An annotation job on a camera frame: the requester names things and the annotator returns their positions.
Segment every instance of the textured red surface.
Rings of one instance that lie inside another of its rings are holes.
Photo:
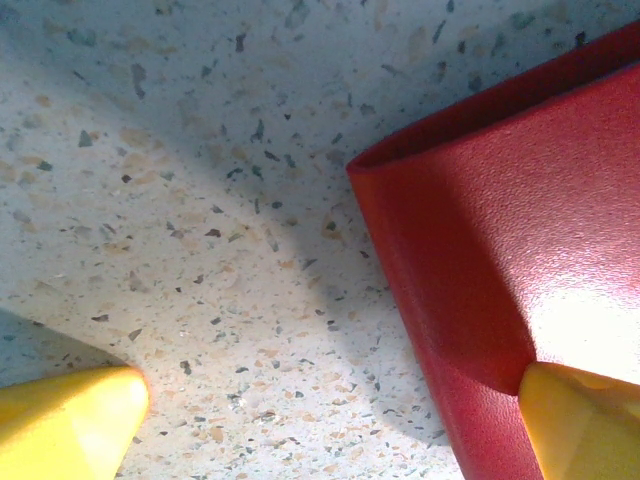
[[[513,396],[532,360],[640,383],[638,60],[635,23],[348,167],[469,480],[541,479]]]

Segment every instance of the red plastic object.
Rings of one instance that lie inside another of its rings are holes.
[[[348,167],[468,480],[542,478],[514,397],[534,359],[640,383],[638,60],[640,22]]]

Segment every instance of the speckled floor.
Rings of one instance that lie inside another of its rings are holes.
[[[639,15],[0,0],[0,384],[139,366],[122,478],[462,478],[344,166]]]

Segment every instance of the yellow plastic piece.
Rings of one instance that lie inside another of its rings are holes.
[[[129,367],[0,389],[0,479],[113,480],[148,407]]]
[[[519,403],[545,480],[640,479],[640,386],[534,363]]]

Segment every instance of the red plastic panel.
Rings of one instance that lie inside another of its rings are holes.
[[[638,60],[635,23],[348,167],[469,480],[541,479],[513,397],[534,359],[640,383]]]

